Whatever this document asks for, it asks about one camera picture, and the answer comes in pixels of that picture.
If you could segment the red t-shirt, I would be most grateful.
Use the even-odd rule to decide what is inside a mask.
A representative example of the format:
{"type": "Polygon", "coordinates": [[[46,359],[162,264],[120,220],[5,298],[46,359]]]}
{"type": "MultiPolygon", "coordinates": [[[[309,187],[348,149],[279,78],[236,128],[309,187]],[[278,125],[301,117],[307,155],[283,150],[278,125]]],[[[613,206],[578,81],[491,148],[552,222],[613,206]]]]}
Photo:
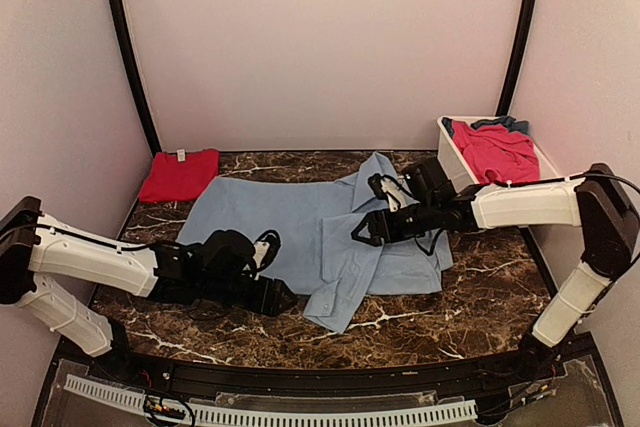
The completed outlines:
{"type": "Polygon", "coordinates": [[[197,199],[219,173],[220,152],[205,149],[187,153],[160,152],[139,192],[142,203],[197,199]]]}

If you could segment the light blue shirt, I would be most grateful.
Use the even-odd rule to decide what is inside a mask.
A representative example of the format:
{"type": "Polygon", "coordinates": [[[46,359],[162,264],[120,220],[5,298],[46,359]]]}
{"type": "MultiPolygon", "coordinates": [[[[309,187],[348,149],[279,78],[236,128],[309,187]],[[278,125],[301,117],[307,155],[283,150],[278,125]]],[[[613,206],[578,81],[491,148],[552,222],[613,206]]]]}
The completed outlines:
{"type": "Polygon", "coordinates": [[[255,240],[276,231],[281,248],[264,276],[308,296],[304,317],[342,333],[366,295],[437,293],[443,272],[454,264],[446,234],[437,231],[382,247],[352,239],[365,214],[386,206],[368,185],[376,173],[397,174],[388,157],[373,153],[357,172],[335,181],[216,177],[196,200],[177,240],[203,242],[217,230],[255,240]]]}

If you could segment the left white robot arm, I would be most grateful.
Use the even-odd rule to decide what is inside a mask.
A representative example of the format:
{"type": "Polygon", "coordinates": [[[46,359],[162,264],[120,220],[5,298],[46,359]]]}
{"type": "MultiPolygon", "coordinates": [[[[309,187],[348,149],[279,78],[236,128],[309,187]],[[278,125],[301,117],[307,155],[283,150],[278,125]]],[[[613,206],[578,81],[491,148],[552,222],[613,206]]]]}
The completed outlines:
{"type": "Polygon", "coordinates": [[[42,212],[40,199],[26,196],[1,220],[1,302],[30,312],[86,355],[101,358],[117,381],[131,383],[141,362],[129,352],[125,328],[80,302],[56,276],[158,303],[206,300],[274,317],[297,303],[284,281],[262,274],[280,246],[274,230],[256,241],[217,230],[193,244],[125,243],[64,224],[42,212]]]}

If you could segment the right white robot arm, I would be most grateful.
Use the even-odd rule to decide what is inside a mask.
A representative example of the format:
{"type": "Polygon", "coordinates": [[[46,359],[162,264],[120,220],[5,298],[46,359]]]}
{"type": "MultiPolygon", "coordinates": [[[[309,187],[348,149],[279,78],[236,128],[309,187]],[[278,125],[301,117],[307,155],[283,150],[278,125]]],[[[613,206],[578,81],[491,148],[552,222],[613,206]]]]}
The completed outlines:
{"type": "Polygon", "coordinates": [[[583,252],[576,267],[511,357],[510,371],[521,381],[534,379],[551,364],[570,331],[639,260],[639,213],[626,192],[632,184],[605,163],[565,177],[458,189],[431,157],[406,168],[401,179],[374,174],[368,184],[389,206],[367,213],[351,237],[375,247],[416,240],[429,231],[552,226],[580,231],[583,252]]]}

